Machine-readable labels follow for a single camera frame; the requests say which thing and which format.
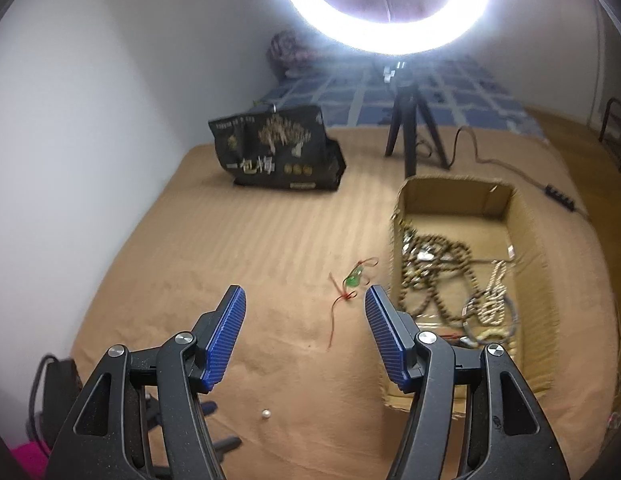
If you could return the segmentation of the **cardboard box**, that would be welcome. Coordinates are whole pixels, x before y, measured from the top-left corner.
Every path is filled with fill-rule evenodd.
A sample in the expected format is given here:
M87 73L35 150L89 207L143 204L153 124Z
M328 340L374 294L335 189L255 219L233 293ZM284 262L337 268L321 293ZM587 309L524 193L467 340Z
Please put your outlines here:
M559 313L548 259L512 185L413 177L391 223L389 297L422 330L501 344L535 396L553 385Z

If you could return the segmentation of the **tan blanket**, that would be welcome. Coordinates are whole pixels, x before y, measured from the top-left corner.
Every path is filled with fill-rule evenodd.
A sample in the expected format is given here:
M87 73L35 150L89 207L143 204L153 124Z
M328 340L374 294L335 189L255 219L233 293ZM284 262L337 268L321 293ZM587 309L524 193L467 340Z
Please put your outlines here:
M161 344L242 286L246 318L208 420L216 436L242 439L224 462L231 479L382 479L401 438L406 417L383 404L363 303L339 301L333 282L373 257L370 278L388 283L404 163L383 156L381 129L335 137L347 171L325 194L242 188L214 148L192 148L114 259L74 342L88 376L113 344ZM498 131L457 144L455 173L513 184L545 249L559 342L541 403L580 478L599 455L617 382L617 314L599 239L543 194L548 183L575 193L548 144Z

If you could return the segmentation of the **black snack bag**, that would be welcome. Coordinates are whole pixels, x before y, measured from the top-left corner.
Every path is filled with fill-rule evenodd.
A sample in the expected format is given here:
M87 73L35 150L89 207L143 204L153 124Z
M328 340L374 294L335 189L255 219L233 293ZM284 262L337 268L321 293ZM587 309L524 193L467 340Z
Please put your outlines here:
M335 192L347 170L317 105L243 113L208 126L220 166L237 185Z

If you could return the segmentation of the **black clothes rack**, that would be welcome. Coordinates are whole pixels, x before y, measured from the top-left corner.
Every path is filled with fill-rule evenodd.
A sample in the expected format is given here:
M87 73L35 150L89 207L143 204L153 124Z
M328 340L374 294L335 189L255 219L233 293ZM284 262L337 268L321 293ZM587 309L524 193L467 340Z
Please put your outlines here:
M618 98L606 102L598 141L617 158L617 170L621 174L621 100Z

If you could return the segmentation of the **black tripod stand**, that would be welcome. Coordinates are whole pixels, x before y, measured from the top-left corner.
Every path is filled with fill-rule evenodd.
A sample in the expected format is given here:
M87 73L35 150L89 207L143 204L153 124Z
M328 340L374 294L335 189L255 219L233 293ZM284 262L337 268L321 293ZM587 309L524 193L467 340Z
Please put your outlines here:
M411 68L404 61L396 61L385 67L383 73L384 82L393 91L394 96L384 156L390 157L393 154L399 133L403 133L405 178L408 179L417 174L417 118L421 117L430 133L434 152L439 158L439 166L448 170L451 165L449 165L437 123L427 100L419 89L415 76L411 73Z

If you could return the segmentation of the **blue checkered bed sheet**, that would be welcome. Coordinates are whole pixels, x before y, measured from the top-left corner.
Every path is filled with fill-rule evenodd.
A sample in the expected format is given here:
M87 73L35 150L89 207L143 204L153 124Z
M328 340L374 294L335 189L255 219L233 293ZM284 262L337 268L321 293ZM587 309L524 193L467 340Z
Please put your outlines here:
M386 58L346 58L288 72L254 102L253 112L316 104L329 127L387 126L395 84L384 80ZM539 123L486 68L470 56L427 54L409 64L440 127L506 130L542 139Z

